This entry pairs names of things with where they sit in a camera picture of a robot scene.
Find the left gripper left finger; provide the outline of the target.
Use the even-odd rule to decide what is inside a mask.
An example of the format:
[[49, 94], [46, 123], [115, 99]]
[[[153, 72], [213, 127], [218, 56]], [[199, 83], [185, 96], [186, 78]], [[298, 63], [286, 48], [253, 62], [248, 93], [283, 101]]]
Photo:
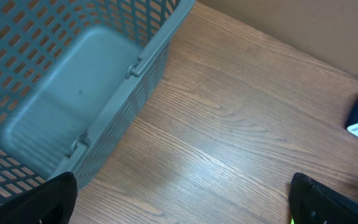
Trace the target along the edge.
[[0, 206], [0, 224], [67, 224], [78, 187], [75, 176], [64, 172]]

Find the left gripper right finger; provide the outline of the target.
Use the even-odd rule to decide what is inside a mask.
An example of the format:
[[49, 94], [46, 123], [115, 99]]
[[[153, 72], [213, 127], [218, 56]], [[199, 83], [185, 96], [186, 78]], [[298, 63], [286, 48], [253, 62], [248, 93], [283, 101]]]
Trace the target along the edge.
[[358, 203], [297, 172], [288, 195], [291, 219], [295, 224], [358, 224]]

